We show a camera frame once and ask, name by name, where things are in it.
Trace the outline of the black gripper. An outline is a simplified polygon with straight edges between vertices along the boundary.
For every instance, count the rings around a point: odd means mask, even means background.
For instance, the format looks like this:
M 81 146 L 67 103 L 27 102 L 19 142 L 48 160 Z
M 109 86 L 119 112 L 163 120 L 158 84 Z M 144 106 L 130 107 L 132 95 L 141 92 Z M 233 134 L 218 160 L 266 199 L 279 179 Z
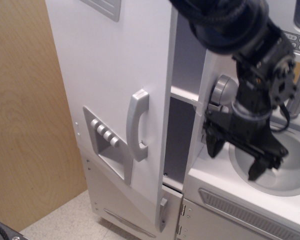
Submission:
M 231 112 L 207 110 L 203 129 L 208 155 L 215 158 L 224 144 L 238 147 L 254 157 L 248 171 L 248 180 L 256 181 L 267 169 L 279 169 L 283 158 L 289 154 L 273 133 L 284 131 L 272 130 L 270 116 L 272 107 L 261 105 L 256 108 L 232 106 Z

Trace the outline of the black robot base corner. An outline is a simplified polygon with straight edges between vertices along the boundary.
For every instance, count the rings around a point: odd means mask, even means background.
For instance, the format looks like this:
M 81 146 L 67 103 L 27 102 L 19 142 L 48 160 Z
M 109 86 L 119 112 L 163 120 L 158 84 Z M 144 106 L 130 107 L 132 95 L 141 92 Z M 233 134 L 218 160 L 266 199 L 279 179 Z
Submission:
M 28 238 L 0 222 L 0 240 L 28 240 Z

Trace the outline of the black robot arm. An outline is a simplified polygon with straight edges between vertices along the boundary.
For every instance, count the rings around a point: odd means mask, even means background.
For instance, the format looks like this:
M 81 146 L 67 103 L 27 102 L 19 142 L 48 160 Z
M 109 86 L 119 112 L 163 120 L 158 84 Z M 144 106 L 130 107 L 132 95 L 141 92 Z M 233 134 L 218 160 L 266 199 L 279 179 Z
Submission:
M 205 111 L 205 139 L 210 157 L 229 142 L 254 157 L 250 181 L 278 169 L 288 150 L 274 137 L 272 111 L 297 93 L 294 48 L 269 17 L 264 0 L 174 0 L 195 38 L 208 50 L 231 55 L 238 90 L 229 112 Z

